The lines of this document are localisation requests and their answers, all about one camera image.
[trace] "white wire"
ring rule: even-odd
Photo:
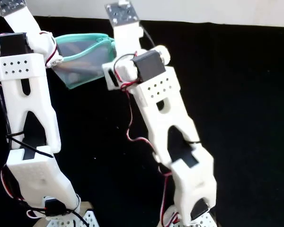
[[[30,212],[30,211],[32,211],[32,210],[28,210],[28,211],[27,211],[27,216],[28,216],[29,218],[31,218],[31,219],[39,219],[39,218],[41,218],[41,217],[37,217],[37,216],[36,216],[36,217],[30,216],[30,215],[29,215],[29,212]]]

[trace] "metal bracket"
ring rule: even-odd
[[[92,210],[86,211],[83,219],[89,224],[90,227],[99,227],[95,214]],[[47,227],[86,227],[78,218],[69,220],[51,220]]]
[[[112,3],[105,5],[112,27],[127,25],[139,21],[131,2],[127,4]]]
[[[25,0],[2,0],[0,2],[1,16],[6,16],[27,6]]]

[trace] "silver metal plate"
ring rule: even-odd
[[[0,12],[4,17],[26,6],[25,0],[2,0],[0,2]]]
[[[131,2],[124,5],[119,5],[119,3],[107,4],[105,5],[105,9],[113,27],[139,21],[138,15]]]

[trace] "teal mesh pouch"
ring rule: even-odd
[[[102,64],[115,58],[115,42],[106,34],[71,34],[56,38],[64,61],[53,67],[69,88],[104,76]]]

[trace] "red wire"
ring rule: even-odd
[[[45,65],[48,64],[48,62],[53,58],[53,56],[55,55],[56,51],[58,50],[58,46],[56,45],[55,50],[53,51],[53,53],[51,54],[51,56],[49,56],[49,58],[47,59]]]
[[[171,176],[170,173],[167,173],[164,175],[165,176],[165,179],[164,179],[164,190],[163,190],[163,198],[162,198],[162,204],[161,204],[161,209],[160,209],[160,220],[161,220],[161,225],[162,227],[169,227],[171,225],[171,223],[173,221],[176,221],[176,223],[179,222],[178,220],[178,212],[176,212],[170,219],[170,221],[168,222],[168,224],[165,226],[164,223],[163,223],[163,216],[164,216],[164,207],[165,207],[165,199],[166,199],[166,189],[167,189],[167,183],[168,183],[168,179],[169,177]]]
[[[115,75],[117,76],[117,78],[118,78],[118,80],[119,80],[120,82],[123,82],[123,81],[121,80],[121,77],[119,76],[119,73],[117,72],[117,70],[115,70]]]
[[[49,34],[49,33],[48,33],[48,32],[40,32],[39,34],[42,35],[42,34]],[[56,44],[56,47],[55,47],[53,53],[52,53],[51,56],[49,56],[49,58],[46,60],[45,65],[47,65],[48,62],[53,58],[53,56],[55,55],[55,53],[56,53],[57,50],[58,50],[58,45]]]
[[[154,149],[154,147],[153,147],[153,145],[151,144],[151,142],[150,142],[148,139],[146,139],[145,137],[137,137],[137,138],[135,138],[135,139],[132,139],[132,138],[129,136],[130,127],[131,127],[131,125],[132,125],[132,123],[133,123],[133,111],[132,111],[132,106],[131,106],[131,100],[130,100],[129,92],[128,92],[126,89],[125,89],[124,91],[125,91],[125,93],[126,93],[126,95],[127,95],[127,98],[128,98],[129,110],[130,110],[130,113],[131,113],[131,120],[130,120],[130,122],[129,122],[129,124],[128,124],[128,129],[127,129],[127,131],[126,131],[126,137],[127,137],[127,139],[128,139],[130,142],[144,141],[144,142],[146,142],[147,144],[149,144],[149,145],[152,147],[152,149]]]

